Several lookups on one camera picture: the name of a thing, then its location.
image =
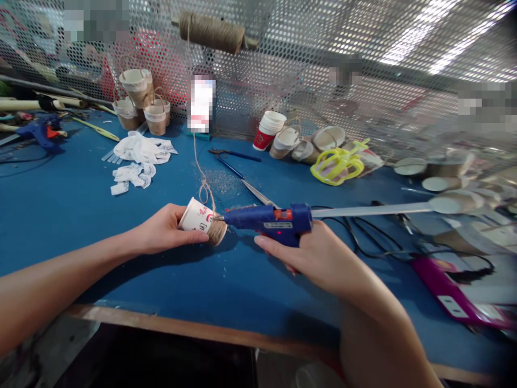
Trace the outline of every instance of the hot glue gun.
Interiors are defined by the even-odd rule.
[[[275,210],[273,205],[243,207],[214,217],[237,229],[262,232],[283,245],[298,247],[300,235],[312,230],[312,213],[307,204],[291,204],[290,209]]]

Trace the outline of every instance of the glue gun power cord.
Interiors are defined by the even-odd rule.
[[[311,207],[312,209],[333,209],[333,207],[330,207],[330,206],[312,206]],[[321,220],[322,221],[325,221],[327,219],[330,219],[330,220],[333,220],[335,222],[338,222],[340,223],[344,228],[345,230],[349,233],[349,235],[351,236],[352,238],[352,241],[354,243],[354,249],[353,251],[355,253],[361,253],[362,255],[366,256],[366,257],[369,257],[371,259],[383,259],[385,257],[393,257],[394,259],[398,260],[398,261],[403,261],[403,262],[406,262],[408,263],[411,259],[409,260],[406,260],[406,259],[400,259],[399,257],[395,256],[396,254],[407,254],[409,256],[411,256],[412,258],[418,258],[418,257],[421,257],[422,256],[422,253],[417,253],[417,252],[408,252],[408,251],[405,251],[403,249],[403,247],[395,240],[393,239],[390,235],[388,235],[386,232],[380,230],[379,228],[377,228],[376,226],[374,226],[372,223],[364,220],[363,218],[359,218],[359,217],[353,217],[352,220],[354,221],[354,223],[356,225],[359,226],[359,224],[357,223],[357,220],[361,220],[362,222],[366,223],[367,225],[369,225],[370,227],[374,228],[375,230],[377,230],[378,232],[380,232],[384,237],[388,238],[388,240],[390,240],[395,246],[397,249],[399,249],[398,251],[385,251],[384,253],[381,253],[381,254],[378,254],[378,255],[372,255],[372,254],[369,254],[367,252],[365,252],[360,244],[359,244],[359,240],[357,239],[357,237],[355,236],[353,230],[352,230],[352,227],[350,226],[350,223],[348,222],[348,220],[346,219],[346,217],[343,217],[343,221],[341,221],[340,219],[338,218],[335,218],[335,217],[324,217],[322,218]],[[371,235],[369,235],[369,237],[372,239],[372,241],[376,244],[377,247],[381,248],[381,249],[384,249],[376,239],[374,239]],[[491,274],[493,274],[495,272],[495,267],[494,267],[494,264],[492,264],[492,262],[481,256],[481,255],[477,255],[477,254],[472,254],[472,253],[468,253],[468,252],[462,252],[462,251],[455,251],[455,250],[451,250],[451,249],[446,249],[446,250],[442,250],[442,251],[434,251],[434,252],[429,252],[430,254],[436,254],[436,253],[456,253],[456,254],[464,254],[464,255],[469,255],[469,256],[475,256],[477,258],[480,258],[482,259],[484,262],[486,262],[488,264],[488,267],[487,268],[481,268],[481,269],[477,269],[475,271],[468,271],[468,270],[465,270],[465,271],[461,271],[461,272],[446,272],[446,274],[451,278],[451,280],[457,282],[457,283],[461,283],[461,284],[470,284],[471,282],[475,281],[475,280],[480,280],[482,278],[484,278],[485,276],[489,276]]]

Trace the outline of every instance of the tissue paper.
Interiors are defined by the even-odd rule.
[[[111,195],[123,194],[129,190],[129,182],[118,182],[115,186],[111,186]]]
[[[119,195],[129,190],[129,182],[135,187],[148,188],[156,174],[155,164],[168,162],[171,154],[178,152],[170,140],[144,137],[137,131],[130,131],[128,137],[115,146],[113,153],[121,159],[136,162],[113,171],[114,181],[118,184],[111,187],[111,195]]]

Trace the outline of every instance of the metal mesh panel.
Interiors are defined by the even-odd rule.
[[[444,131],[444,123],[455,121],[443,118],[458,113],[461,85],[517,78],[508,15],[514,1],[130,0],[124,5],[129,40],[74,43],[62,36],[71,25],[70,3],[0,4],[0,56],[13,68],[9,74],[112,101],[120,72],[137,65],[150,69],[155,86],[165,89],[172,114],[186,118],[190,74],[213,73],[216,135],[252,137],[261,114],[277,109],[298,115],[305,135],[339,125],[351,138],[369,136],[393,148],[396,158],[421,155],[447,131],[458,133],[457,124]],[[124,25],[103,5],[109,2],[87,3],[106,10],[93,13],[97,29],[113,33]],[[171,25],[183,10],[244,25],[260,41],[258,50],[233,56],[189,46]],[[102,33],[85,36],[99,39]],[[132,56],[127,63],[120,61],[124,54]],[[354,85],[329,83],[329,66],[350,70],[358,60],[362,77]],[[501,150],[483,154],[492,169],[515,163],[515,123],[503,127],[494,127],[495,138],[475,131],[467,136],[466,147]]]

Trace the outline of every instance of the workbench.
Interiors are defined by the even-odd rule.
[[[115,116],[93,113],[90,122],[125,137]],[[64,153],[17,167],[0,165],[0,275],[124,232],[167,203],[186,205],[198,196],[200,174],[193,139],[182,123],[173,122],[166,134],[179,154],[157,166],[150,187],[130,185],[129,192],[117,197],[110,195],[110,186],[111,172],[119,166],[101,161],[115,143],[76,122],[65,122],[63,128],[70,133],[62,144]],[[227,161],[282,207],[294,202],[344,207],[369,205],[374,199],[386,204],[427,200],[402,191],[407,178],[390,168],[332,187],[312,177],[307,165],[274,160],[249,142],[213,138],[197,140],[197,146],[219,211],[259,203],[207,152],[212,147],[261,157],[260,163],[235,156]],[[9,151],[2,148],[0,158]],[[44,154],[37,145],[12,152],[20,160]],[[425,217],[435,232],[448,228],[437,214],[413,219],[417,217]],[[394,218],[369,220],[389,231],[405,249],[416,249],[416,239]],[[331,221],[329,225],[351,242],[341,225]],[[100,280],[68,312],[101,322],[336,360],[338,300],[267,256],[254,244],[255,234],[229,228],[218,247],[184,246],[139,257]],[[368,239],[359,240],[365,251],[379,253]],[[487,382],[496,374],[509,345],[475,335],[450,319],[407,264],[390,258],[363,259],[404,305],[440,377]]]

